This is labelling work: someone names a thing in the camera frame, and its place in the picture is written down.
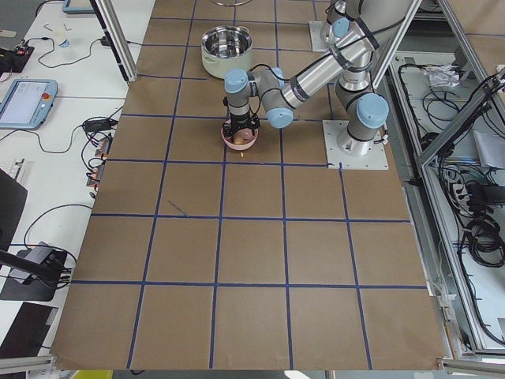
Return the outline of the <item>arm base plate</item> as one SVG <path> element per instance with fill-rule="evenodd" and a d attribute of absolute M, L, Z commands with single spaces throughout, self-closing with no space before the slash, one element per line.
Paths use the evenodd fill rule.
<path fill-rule="evenodd" d="M 312 51 L 328 51 L 330 47 L 345 48 L 360 37 L 360 29 L 346 18 L 328 24 L 326 21 L 310 21 L 309 31 Z"/>
<path fill-rule="evenodd" d="M 385 148 L 377 131 L 370 141 L 356 141 L 347 132 L 347 120 L 323 120 L 324 143 L 329 169 L 372 170 L 389 169 Z"/>

